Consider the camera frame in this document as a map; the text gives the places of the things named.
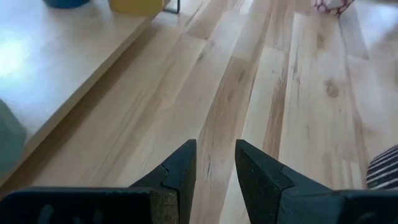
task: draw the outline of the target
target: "black and white striped object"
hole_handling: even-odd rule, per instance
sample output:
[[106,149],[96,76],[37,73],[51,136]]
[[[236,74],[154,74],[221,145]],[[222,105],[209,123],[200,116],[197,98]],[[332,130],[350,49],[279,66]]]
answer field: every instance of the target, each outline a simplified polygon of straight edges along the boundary
[[368,189],[398,189],[398,145],[376,156],[368,168]]

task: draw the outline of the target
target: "light wooden shelf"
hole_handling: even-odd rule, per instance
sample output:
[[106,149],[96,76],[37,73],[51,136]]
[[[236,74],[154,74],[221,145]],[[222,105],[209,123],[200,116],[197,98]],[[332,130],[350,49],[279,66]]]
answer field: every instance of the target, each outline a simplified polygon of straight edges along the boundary
[[154,16],[114,13],[107,0],[67,10],[42,1],[0,5],[0,99],[27,131],[22,162]]

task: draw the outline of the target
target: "yellow cup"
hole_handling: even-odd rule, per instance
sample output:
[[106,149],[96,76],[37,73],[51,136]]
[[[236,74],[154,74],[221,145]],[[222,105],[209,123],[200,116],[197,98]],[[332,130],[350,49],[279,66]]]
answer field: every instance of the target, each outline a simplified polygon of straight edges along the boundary
[[151,16],[163,10],[164,0],[109,0],[109,6],[115,12],[135,16]]

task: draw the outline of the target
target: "metal stand leg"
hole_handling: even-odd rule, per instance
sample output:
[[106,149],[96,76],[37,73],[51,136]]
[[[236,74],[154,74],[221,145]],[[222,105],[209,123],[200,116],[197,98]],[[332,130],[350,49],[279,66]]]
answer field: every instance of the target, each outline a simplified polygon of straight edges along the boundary
[[164,12],[169,12],[169,13],[174,13],[174,14],[179,14],[181,9],[181,2],[180,0],[177,0],[177,9],[172,9],[170,7],[165,7],[163,9]]

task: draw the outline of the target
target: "gray object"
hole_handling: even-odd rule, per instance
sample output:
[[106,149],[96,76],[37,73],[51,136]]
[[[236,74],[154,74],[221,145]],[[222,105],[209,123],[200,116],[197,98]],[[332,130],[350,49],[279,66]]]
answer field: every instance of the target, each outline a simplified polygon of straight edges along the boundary
[[368,167],[368,189],[398,189],[398,145],[376,156]]
[[3,178],[21,158],[25,138],[25,129],[0,100],[0,178]]

